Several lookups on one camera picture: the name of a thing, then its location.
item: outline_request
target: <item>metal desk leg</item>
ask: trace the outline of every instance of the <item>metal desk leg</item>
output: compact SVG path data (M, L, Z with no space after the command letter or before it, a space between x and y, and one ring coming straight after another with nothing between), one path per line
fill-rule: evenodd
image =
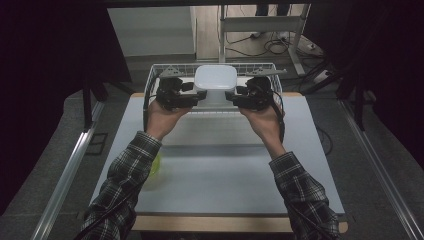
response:
M225 63L225 47L224 47L224 39L225 39L225 34L227 34L224 31L224 24L225 24L225 5L221 5L221 17L219 19L219 36L220 36L220 41L219 41L219 63Z
M299 57L296 54L296 49L299 46L300 36L302 36L303 28L305 27L306 19L308 18L309 8L311 4L305 4L303 6L302 14L300 15L300 20L297 25L296 34L294 36L293 45L289 47L290 58L293 62L294 68L296 69L298 76L304 76L305 70L302 67L302 64L299 61Z

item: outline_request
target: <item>black and white plaid shirt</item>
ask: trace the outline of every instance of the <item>black and white plaid shirt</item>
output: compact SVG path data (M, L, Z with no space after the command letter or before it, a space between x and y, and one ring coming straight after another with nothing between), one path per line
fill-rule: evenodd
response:
M149 176L152 162L161 142L139 131L128 147L112 162L99 196L90 204L82 229L95 222L110 208L121 202L136 188L132 196L90 231L84 239L125 239L134 225L138 193ZM291 226L297 239L324 239L308 223L310 219L327 234L338 239L336 214L328 207L323 186L307 173L292 152L270 162L277 188L284 198Z

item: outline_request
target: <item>person's right hand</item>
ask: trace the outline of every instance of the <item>person's right hand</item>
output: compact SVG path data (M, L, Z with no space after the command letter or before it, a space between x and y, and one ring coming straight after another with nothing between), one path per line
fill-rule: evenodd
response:
M277 114L271 106L262 111L252 111L245 108L239 108L239 110L249 120L253 131L262 139L271 159L286 153L280 141L280 126Z

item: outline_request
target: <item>person's left hand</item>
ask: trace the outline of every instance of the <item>person's left hand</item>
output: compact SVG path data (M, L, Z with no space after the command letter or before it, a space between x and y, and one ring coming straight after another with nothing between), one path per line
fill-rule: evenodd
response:
M168 111L154 100L150 103L148 109L149 120L146 133L158 140L162 140L174 129L178 120L190 110L191 108L179 108L175 111Z

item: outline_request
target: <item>white container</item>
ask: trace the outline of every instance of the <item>white container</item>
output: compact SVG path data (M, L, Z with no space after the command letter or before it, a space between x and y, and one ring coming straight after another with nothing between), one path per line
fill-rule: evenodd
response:
M194 75L194 88L208 91L206 99L198 106L232 105L225 99L225 91L234 91L237 86L237 70L228 65L203 65Z

